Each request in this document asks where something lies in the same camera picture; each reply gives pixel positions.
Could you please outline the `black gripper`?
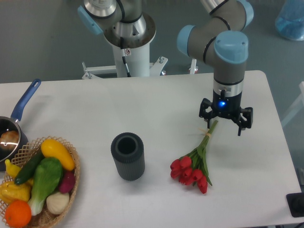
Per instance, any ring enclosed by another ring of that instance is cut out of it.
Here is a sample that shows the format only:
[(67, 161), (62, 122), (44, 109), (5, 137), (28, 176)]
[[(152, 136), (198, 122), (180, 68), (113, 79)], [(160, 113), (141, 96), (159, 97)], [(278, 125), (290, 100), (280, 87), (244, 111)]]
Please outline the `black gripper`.
[(200, 104), (199, 117), (211, 126), (211, 119), (218, 116), (223, 118), (233, 117), (233, 122), (238, 126), (237, 135), (245, 129), (250, 129), (253, 123), (253, 108), (241, 108), (243, 81), (233, 85), (226, 85), (216, 80), (213, 81), (213, 101), (204, 98)]

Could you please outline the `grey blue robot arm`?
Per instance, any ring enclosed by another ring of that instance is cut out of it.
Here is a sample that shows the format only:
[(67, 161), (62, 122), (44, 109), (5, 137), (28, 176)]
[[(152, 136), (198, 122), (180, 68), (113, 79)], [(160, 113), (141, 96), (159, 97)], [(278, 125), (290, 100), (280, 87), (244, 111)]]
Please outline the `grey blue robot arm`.
[[(232, 120), (240, 131), (249, 129), (253, 109), (241, 107), (243, 80), (248, 58), (248, 38), (242, 32), (254, 12), (245, 0), (204, 0), (211, 16), (199, 28), (184, 26), (177, 36), (178, 50), (213, 68), (213, 99), (203, 99), (199, 116)], [(139, 0), (85, 0), (77, 10), (83, 24), (103, 34), (112, 46), (118, 77), (151, 76), (150, 42), (156, 34), (153, 19)]]

